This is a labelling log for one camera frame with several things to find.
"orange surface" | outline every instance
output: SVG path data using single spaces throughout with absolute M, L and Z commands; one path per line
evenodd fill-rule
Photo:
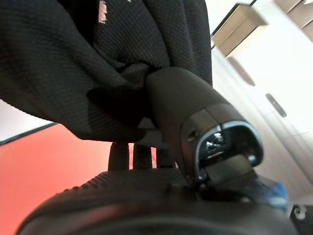
M 12 235 L 47 198 L 108 169 L 111 143 L 56 125 L 0 147 L 0 235 Z M 133 164 L 130 144 L 130 166 Z

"black fabric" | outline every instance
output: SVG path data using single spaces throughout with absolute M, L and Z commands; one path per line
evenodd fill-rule
M 138 128 L 145 77 L 178 66 L 212 84 L 205 1 L 105 4 L 104 24 L 97 0 L 1 0 L 0 98 L 81 139 L 162 145 Z

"black leg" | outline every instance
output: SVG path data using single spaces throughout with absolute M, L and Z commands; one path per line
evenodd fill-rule
M 151 148 L 139 144 L 134 144 L 134 169 L 151 169 L 152 155 Z
M 114 142 L 111 145 L 108 170 L 129 169 L 128 143 Z

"ribbed rubber surface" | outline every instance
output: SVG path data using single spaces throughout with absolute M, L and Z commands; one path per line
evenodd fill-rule
M 74 187 L 73 189 L 100 188 L 107 191 L 115 190 L 116 188 L 131 188 L 132 190 L 154 190 L 159 187 L 163 188 L 169 184 L 184 182 L 185 180 L 177 168 L 127 171 L 117 170 L 102 172 L 80 187 Z
M 171 185 L 187 185 L 178 168 L 107 171 L 81 186 L 57 193 L 30 217 L 129 201 L 156 200 L 166 196 Z

